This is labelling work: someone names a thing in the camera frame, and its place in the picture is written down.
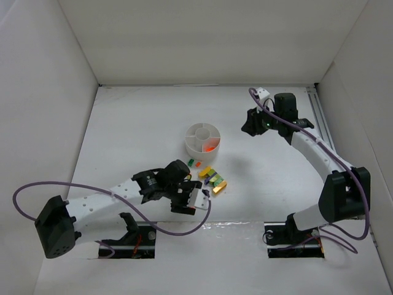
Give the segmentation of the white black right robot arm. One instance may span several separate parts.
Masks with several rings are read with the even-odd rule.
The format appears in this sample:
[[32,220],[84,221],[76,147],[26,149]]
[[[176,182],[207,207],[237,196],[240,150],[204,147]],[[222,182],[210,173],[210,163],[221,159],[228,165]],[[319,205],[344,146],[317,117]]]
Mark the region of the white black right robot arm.
[[285,225],[267,242],[284,250],[312,239],[326,238],[351,249],[341,237],[324,230],[331,226],[353,240],[363,240],[370,229],[371,175],[364,167],[343,160],[319,136],[314,125],[299,118],[293,93],[271,96],[264,88],[249,88],[256,107],[247,111],[242,132],[251,136],[274,130],[301,153],[324,182],[316,204],[288,215]]

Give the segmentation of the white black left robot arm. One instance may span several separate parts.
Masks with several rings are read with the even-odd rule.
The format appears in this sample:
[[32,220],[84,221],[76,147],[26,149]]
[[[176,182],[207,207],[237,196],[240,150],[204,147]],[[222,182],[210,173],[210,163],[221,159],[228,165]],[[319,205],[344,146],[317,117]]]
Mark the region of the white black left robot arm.
[[139,235],[132,212],[156,226],[137,209],[137,204],[166,198],[173,213],[193,216],[197,209],[210,213],[209,195],[203,192],[200,181],[188,179],[189,174],[188,166],[175,160],[165,168],[141,171],[110,189],[78,184],[94,192],[89,196],[50,198],[34,222],[45,257],[58,258],[85,242],[113,241],[115,231],[103,224],[111,213],[118,213],[125,222],[125,233],[119,241],[132,242]]

